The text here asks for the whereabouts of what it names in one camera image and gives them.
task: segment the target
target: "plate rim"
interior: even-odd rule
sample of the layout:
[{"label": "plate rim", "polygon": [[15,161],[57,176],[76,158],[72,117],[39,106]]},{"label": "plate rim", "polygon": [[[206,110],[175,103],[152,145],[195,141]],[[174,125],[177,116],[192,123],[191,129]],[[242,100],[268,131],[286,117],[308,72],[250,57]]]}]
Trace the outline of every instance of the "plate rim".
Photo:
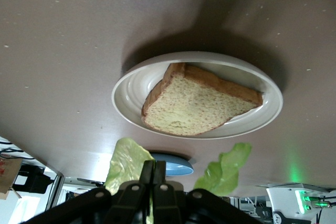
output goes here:
[{"label": "plate rim", "polygon": [[[219,59],[207,59],[207,58],[203,58],[203,59],[197,59],[197,60],[186,60],[186,59],[176,59],[176,57],[178,56],[182,56],[185,55],[187,56],[188,54],[207,54],[208,56],[214,56],[214,57],[226,57],[229,60],[233,60],[233,61],[237,61],[240,62],[241,64],[243,64],[244,66],[238,65],[237,63],[232,63],[232,62],[225,62],[223,60],[219,60]],[[205,137],[205,138],[199,138],[199,137],[195,137],[195,136],[175,136],[175,135],[170,135],[167,133],[163,133],[163,132],[159,132],[159,131],[155,131],[153,129],[149,129],[146,127],[143,127],[141,125],[138,125],[134,122],[132,122],[130,119],[128,119],[125,115],[123,115],[123,113],[119,110],[119,108],[116,105],[116,101],[115,101],[115,93],[118,89],[118,87],[120,86],[120,84],[129,76],[141,71],[141,69],[146,68],[149,65],[155,65],[155,64],[162,64],[162,63],[176,63],[176,62],[195,62],[195,63],[213,63],[213,64],[219,64],[219,65],[224,65],[224,66],[229,66],[229,67],[233,67],[233,68],[237,68],[240,69],[242,71],[245,72],[249,72],[257,77],[259,77],[260,79],[262,79],[264,82],[267,82],[269,85],[271,85],[275,91],[275,94],[277,95],[277,98],[279,100],[279,106],[276,110],[276,112],[274,113],[274,115],[265,123],[259,125],[258,127],[255,127],[253,129],[250,129],[248,131],[244,131],[241,133],[237,133],[234,135],[229,135],[229,136],[219,136],[219,137]],[[205,52],[205,51],[181,51],[181,52],[171,52],[168,54],[163,54],[163,55],[159,55],[159,56],[155,56],[152,57],[150,59],[147,59],[145,61],[142,61],[140,63],[138,63],[137,65],[135,65],[134,67],[132,67],[131,69],[129,69],[114,85],[113,89],[112,89],[112,93],[111,93],[111,99],[112,99],[112,104],[113,107],[116,109],[116,111],[128,122],[130,122],[131,124],[144,129],[146,131],[149,131],[151,133],[156,133],[159,135],[163,135],[163,136],[168,136],[168,137],[173,137],[173,138],[181,138],[181,139],[188,139],[188,140],[218,140],[218,139],[224,139],[224,138],[231,138],[231,137],[236,137],[236,136],[241,136],[241,135],[245,135],[254,131],[257,131],[263,127],[265,127],[266,125],[268,125],[269,123],[271,123],[281,112],[282,107],[284,105],[284,98],[282,96],[281,90],[279,89],[279,87],[276,85],[276,83],[267,75],[265,74],[262,70],[260,70],[259,68],[257,68],[256,66],[229,56],[229,55],[225,55],[225,54],[219,54],[219,53],[215,53],[215,52]]]}]

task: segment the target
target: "logo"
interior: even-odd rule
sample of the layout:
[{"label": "logo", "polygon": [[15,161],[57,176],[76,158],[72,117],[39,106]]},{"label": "logo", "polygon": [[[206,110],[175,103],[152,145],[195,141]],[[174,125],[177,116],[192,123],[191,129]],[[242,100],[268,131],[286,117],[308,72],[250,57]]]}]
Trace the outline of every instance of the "logo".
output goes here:
[{"label": "logo", "polygon": [[281,219],[280,215],[278,215],[278,214],[273,215],[273,221],[274,221],[275,224],[281,224],[282,223],[282,219]]}]

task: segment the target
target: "bread slice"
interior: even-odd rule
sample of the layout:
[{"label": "bread slice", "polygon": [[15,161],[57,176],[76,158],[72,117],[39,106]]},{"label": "bread slice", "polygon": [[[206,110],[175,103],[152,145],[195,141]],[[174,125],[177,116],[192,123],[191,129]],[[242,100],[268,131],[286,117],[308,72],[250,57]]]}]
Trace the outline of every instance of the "bread slice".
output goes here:
[{"label": "bread slice", "polygon": [[261,106],[259,92],[186,63],[170,64],[142,107],[142,121],[157,131],[193,136]]}]

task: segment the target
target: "bread crust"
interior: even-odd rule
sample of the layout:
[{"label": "bread crust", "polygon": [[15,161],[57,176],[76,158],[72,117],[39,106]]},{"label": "bread crust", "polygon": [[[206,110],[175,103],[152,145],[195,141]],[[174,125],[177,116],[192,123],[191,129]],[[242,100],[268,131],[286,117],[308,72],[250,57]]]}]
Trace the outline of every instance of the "bread crust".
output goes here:
[{"label": "bread crust", "polygon": [[[205,87],[211,87],[215,89],[218,92],[229,94],[233,97],[240,98],[244,101],[250,102],[254,104],[254,108],[257,108],[263,104],[263,98],[261,96],[261,93],[258,91],[255,91],[253,89],[243,87],[239,84],[236,84],[231,81],[226,81],[218,76],[214,75],[213,73],[210,73],[206,70],[203,70],[201,68],[188,65],[184,62],[181,63],[172,63],[168,66],[167,71],[165,72],[163,79],[151,90],[151,92],[148,94],[145,103],[141,110],[141,119],[142,122],[155,130],[151,125],[148,125],[145,121],[145,117],[147,115],[148,108],[160,97],[162,92],[165,90],[167,86],[169,86],[172,82],[172,79],[175,76],[182,76],[186,79],[192,80],[196,83],[198,83],[201,86]],[[226,122],[223,122],[222,124],[218,125],[217,127],[214,127],[211,130],[214,130]]]}]

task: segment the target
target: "white plate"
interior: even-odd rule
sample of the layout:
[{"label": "white plate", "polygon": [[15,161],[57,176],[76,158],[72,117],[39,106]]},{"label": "white plate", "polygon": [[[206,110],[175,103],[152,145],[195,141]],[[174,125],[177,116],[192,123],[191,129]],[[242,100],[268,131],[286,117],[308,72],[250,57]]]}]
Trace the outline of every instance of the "white plate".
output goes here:
[{"label": "white plate", "polygon": [[148,59],[130,69],[114,86],[112,103],[129,122],[151,132],[141,121],[141,108],[147,95],[163,78],[170,63],[188,62],[217,76],[260,91],[262,106],[232,118],[223,126],[198,136],[174,136],[191,139],[217,139],[243,135],[274,120],[282,109],[282,94],[277,85],[260,69],[237,58],[212,52],[175,52]]}]

